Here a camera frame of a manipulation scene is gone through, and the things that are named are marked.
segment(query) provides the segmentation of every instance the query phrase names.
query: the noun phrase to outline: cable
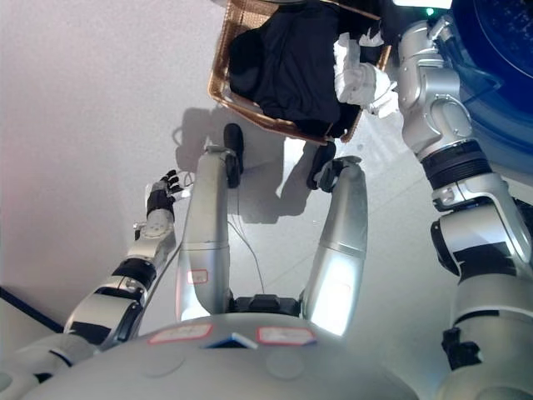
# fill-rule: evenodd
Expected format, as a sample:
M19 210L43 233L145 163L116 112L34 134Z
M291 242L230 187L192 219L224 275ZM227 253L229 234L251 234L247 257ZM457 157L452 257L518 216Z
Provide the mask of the cable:
M253 259L255 260L256 262L256 270L257 270L257 276L259 277L259 283L261 284L261 291L263 294L265 294L265 283L263 282L263 276L261 274L261 269L259 269L259 261L257 260L257 255L255 254L255 252L253 251L252 249L252 246L250 246L250 243L241 235L241 233L239 232L239 230L237 229L237 227L233 224L233 222L231 221L228 221L227 222L228 225L230 227L233 228L233 230L235 231L235 233L237 234L238 237L241 238L241 240L244 242L244 244L247 245L248 249L250 250L250 252L252 253L252 256L253 256Z
M496 75L487 71L483 71L482 69L470 65L468 62L465 61L465 59L461 55L461 51L459 50L459 43L457 42L457 39L455 37L451 37L446 42L439 41L437 45L439 46L441 51L447 53L448 57L451 60L451 63L456 65L456 70L462 80L468 81L468 79L466 79L465 73L465 71L467 71L471 75L483 77L486 81L490 83L489 87L467 98L463 102L465 106L470 103L473 103L475 100L482 96L485 96L488 93L498 91L503 86L504 81L500 77L497 77Z
M262 291L263 294L265 294L265 283L263 282L263 276L262 276L262 273L261 273L261 269L259 268L259 261L257 260L257 255L253 251L252 246L250 245L250 243L247 241L246 234L244 233L244 227L242 226L242 222L241 222L241 204L240 204L241 202L240 202L239 192L240 192L240 190L239 190L239 188L237 188L237 221L238 221L239 227L241 228L241 231L239 232L239 230L236 227L237 223L235 222L234 216L232 216L233 222L228 220L227 223L228 223L228 225L230 227L233 228L233 230L235 231L237 236L241 238L241 240L244 242L244 244L246 244L246 246L248 247L248 249L252 253L253 259L256 262L257 276L259 277L259 283L261 284L261 291Z

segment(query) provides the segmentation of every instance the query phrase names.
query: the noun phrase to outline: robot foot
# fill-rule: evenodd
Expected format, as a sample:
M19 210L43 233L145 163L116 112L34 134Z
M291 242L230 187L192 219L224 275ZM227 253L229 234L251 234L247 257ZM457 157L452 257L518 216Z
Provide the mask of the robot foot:
M326 146L320 146L316 150L315 157L313 158L313 164L311 165L311 171L307 175L307 187L311 190L318 189L318 181L316 175L324 168L324 166L335 158L336 146L334 142L328 142Z
M227 184L229 188L236 188L241 182L244 171L242 154L244 153L244 139L242 130L236 123L228 123L224 128L224 146L235 152L235 157L226 158Z

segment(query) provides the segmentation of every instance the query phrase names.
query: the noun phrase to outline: white towel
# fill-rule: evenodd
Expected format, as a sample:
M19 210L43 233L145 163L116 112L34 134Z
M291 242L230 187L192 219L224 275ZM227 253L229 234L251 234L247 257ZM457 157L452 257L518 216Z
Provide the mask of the white towel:
M335 93L339 102L357 104L379 118L398 111L396 82L367 62L359 62L361 48L350 33L343 33L333 45Z

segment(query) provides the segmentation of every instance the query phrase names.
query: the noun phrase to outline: black joint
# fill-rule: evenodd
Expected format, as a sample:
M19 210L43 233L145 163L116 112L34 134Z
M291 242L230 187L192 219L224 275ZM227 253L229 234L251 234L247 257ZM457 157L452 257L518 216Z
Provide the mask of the black joint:
M50 354L53 354L57 358L61 359L61 361L63 361L65 363L65 365L67 365L67 367L70 368L72 366L72 363L70 362L70 360L68 358L66 358L65 356L63 356L62 354L59 354L58 352L54 352L53 350L48 350L48 352Z
M481 364L477 357L480 348L474 342L461 342L461 330L453 327L442 333L442 349L448 356L448 363L452 370L468 365Z
M459 268L453 260L453 257L446 246L446 241L442 236L441 221L435 221L431 224L431 240L433 241L433 246L435 246L436 254L442 267L454 275L459 276Z
M118 326L117 340L119 342L126 342L131 337L141 312L142 307L140 304L130 304Z
M51 373L43 372L43 373L34 373L33 376L37 378L37 380L39 381L39 384L41 384L47 381L48 379L50 379L53 375Z
M492 172L486 155L475 140L431 154L422 160L422 167L433 190L462 179Z
M73 322L72 326L70 327L71 334L81 336L89 343L96 346L102 344L110 332L111 329L108 327L94 323Z
M516 276L516 267L511 259L507 243L489 243L454 252L461 268L461 280L492 273Z
M499 317L500 312L498 310L482 310L482 311L473 311L469 312L459 318L456 319L456 322L454 325L457 325L458 323L462 323L466 321L467 319L476 318L476 317Z
M111 296L113 298L127 298L129 300L135 300L138 303L140 303L142 299L142 292L140 290L129 292L128 290L116 289L114 287L100 287L95 293Z
M231 310L233 313L270 313L298 317L301 304L294 298L257 294L254 297L240 297L233 301Z
M147 216L154 210L167 210L172 214L174 218L174 207L172 204L176 199L167 193L167 190L155 190L150 193L150 197L147 202Z
M140 282L147 290L156 278L156 269L148 261L140 258L129 258L118 266L113 272L114 277L133 278Z

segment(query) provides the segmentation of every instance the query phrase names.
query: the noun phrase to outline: wire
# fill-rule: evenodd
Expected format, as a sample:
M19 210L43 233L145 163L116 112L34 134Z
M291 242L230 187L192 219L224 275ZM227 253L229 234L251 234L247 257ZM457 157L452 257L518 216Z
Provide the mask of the wire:
M250 252L252 253L252 256L253 256L253 259L255 260L256 262L256 270L257 270L257 276L259 277L259 283L261 284L261 291L263 294L265 294L265 283L263 282L263 276L261 274L261 269L259 269L259 261L257 260L257 255L256 253L253 251L252 249L252 246L250 246L250 243L241 235L241 233L239 232L239 230L237 229L237 227L233 224L233 222L231 221L228 221L227 222L228 225L230 227L233 228L233 230L235 231L235 233L237 234L238 237L241 238L241 240L244 242L244 244L246 244L246 246L248 247L248 249L250 250Z
M246 234L244 233L244 227L242 226L242 221L241 221L241 201L240 201L239 192L240 192L240 190L239 190L239 188L237 188L237 221L238 221L239 227L241 228L241 231L239 232L239 229L237 229L237 227L236 227L237 222L235 221L234 216L232 216L233 222L228 220L227 223L229 224L230 227L233 228L233 230L235 231L237 236L241 238L241 240L244 242L244 244L246 244L246 246L248 247L248 249L252 253L253 259L256 262L257 276L259 277L259 283L261 284L261 291L262 291L263 294L265 294L265 283L263 281L263 276L262 276L262 273L261 273L261 269L259 268L259 261L257 260L256 252L253 251L252 246L248 242L248 240L246 238Z

